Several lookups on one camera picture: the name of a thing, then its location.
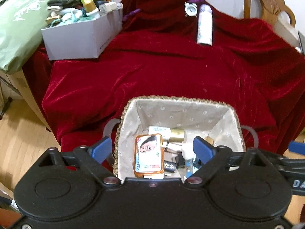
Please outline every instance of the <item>wooden floor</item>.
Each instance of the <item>wooden floor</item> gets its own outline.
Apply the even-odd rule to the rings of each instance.
[[[60,148],[24,100],[14,100],[0,121],[0,183],[10,190],[49,147]]]

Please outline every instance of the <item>red velvet cloth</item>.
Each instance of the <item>red velvet cloth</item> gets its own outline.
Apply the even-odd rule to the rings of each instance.
[[[62,151],[96,142],[105,123],[140,95],[226,102],[241,124],[258,132],[260,148],[287,149],[305,127],[304,56],[269,24],[213,7],[213,46],[198,45],[197,18],[185,17],[186,1],[123,0],[124,14],[141,12],[98,59],[53,63],[42,107]],[[41,49],[30,62],[39,59],[49,65]],[[40,94],[44,88],[38,87]],[[245,141],[253,144],[249,135]]]

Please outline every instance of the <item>spray can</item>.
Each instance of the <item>spray can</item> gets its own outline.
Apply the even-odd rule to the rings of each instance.
[[[197,43],[212,45],[213,37],[213,16],[209,5],[200,6],[198,17]]]

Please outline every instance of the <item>white cardboard box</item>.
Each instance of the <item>white cardboard box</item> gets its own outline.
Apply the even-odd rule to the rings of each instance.
[[[123,10],[98,19],[42,29],[50,60],[96,59],[122,30]]]

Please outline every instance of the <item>white bottle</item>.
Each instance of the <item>white bottle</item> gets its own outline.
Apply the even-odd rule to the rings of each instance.
[[[193,144],[184,144],[182,146],[182,156],[185,161],[186,174],[184,176],[184,181],[193,174],[193,162],[195,153],[193,151]]]
[[[212,45],[213,37],[213,16],[212,9],[209,5],[200,6],[198,17],[198,44]]]
[[[100,17],[99,9],[94,4],[93,0],[85,0],[83,6],[86,10],[86,15],[88,17],[91,17],[91,18],[99,18]]]
[[[99,9],[96,8],[95,10],[89,12],[89,13],[86,13],[86,15],[88,17],[92,17],[92,18],[100,18],[100,13],[99,13]]]

